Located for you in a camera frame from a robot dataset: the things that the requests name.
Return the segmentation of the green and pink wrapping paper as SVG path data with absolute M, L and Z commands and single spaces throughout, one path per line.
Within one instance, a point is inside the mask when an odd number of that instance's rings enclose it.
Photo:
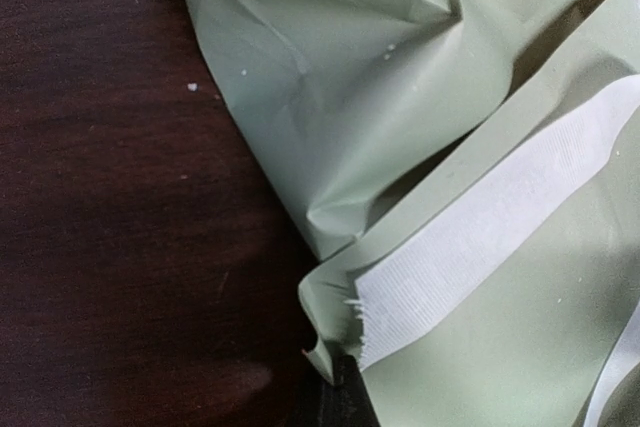
M 545 126 L 639 79 L 639 0 L 186 4 L 233 120 L 318 259 L 298 288 L 317 335 L 305 426 L 340 357 L 366 387 L 357 279 Z

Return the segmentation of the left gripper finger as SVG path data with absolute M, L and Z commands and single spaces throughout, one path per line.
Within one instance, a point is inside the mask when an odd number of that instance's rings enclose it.
M 334 383 L 319 381 L 314 425 L 321 427 L 380 427 L 354 357 L 334 362 Z

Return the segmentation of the white printed ribbon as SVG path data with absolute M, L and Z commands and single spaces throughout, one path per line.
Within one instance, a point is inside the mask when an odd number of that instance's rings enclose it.
M 384 426 L 633 424 L 638 77 L 523 142 L 356 291 Z

